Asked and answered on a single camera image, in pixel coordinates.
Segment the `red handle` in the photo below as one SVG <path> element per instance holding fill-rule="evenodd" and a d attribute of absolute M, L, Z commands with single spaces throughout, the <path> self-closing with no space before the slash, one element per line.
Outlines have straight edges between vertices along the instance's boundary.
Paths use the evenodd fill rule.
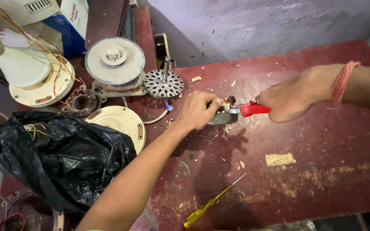
<path fill-rule="evenodd" d="M 253 114 L 262 114 L 262 113 L 269 113 L 270 108 L 264 105 L 260 105 L 259 103 L 255 103 L 252 100 L 249 103 L 243 104 L 240 107 L 240 114 L 243 117 L 249 117 Z"/>

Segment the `red thread bracelet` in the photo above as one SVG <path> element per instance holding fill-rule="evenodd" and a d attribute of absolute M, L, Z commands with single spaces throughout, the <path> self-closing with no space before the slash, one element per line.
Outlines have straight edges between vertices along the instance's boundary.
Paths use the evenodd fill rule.
<path fill-rule="evenodd" d="M 348 83 L 349 76 L 351 75 L 352 69 L 358 65 L 361 65 L 361 62 L 349 61 L 349 63 L 347 63 L 343 67 L 343 69 L 336 78 L 335 87 L 333 88 L 332 92 L 332 102 L 328 105 L 327 109 L 340 108 L 339 105 L 342 101 L 342 95 Z"/>

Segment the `screwdriver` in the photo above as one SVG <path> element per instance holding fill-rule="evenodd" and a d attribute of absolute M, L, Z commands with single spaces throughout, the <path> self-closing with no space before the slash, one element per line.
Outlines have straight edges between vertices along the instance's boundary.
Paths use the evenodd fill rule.
<path fill-rule="evenodd" d="M 224 191 L 218 194 L 215 198 L 209 198 L 208 202 L 200 206 L 198 209 L 196 209 L 191 215 L 189 215 L 184 221 L 183 224 L 185 228 L 189 228 L 193 223 L 195 223 L 202 215 L 206 212 L 206 209 L 209 207 L 214 206 L 219 197 L 221 197 L 228 189 L 230 189 L 236 182 L 238 182 L 242 177 L 244 177 L 246 173 L 244 173 L 241 177 L 238 178 L 232 185 L 228 186 Z"/>

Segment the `copper coil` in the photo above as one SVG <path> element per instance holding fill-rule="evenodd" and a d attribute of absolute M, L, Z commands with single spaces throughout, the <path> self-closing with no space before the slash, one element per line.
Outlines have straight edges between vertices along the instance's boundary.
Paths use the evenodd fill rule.
<path fill-rule="evenodd" d="M 92 109 L 94 97 L 82 89 L 75 89 L 65 102 L 72 111 L 84 112 Z"/>

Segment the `red-handled tool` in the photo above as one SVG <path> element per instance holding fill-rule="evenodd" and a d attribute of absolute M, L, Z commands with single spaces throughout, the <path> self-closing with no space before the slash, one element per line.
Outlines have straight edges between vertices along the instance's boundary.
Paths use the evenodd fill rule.
<path fill-rule="evenodd" d="M 226 112 L 240 113 L 243 117 L 249 117 L 253 114 L 269 113 L 270 108 L 250 100 L 249 103 L 242 104 L 240 108 L 229 109 Z"/>

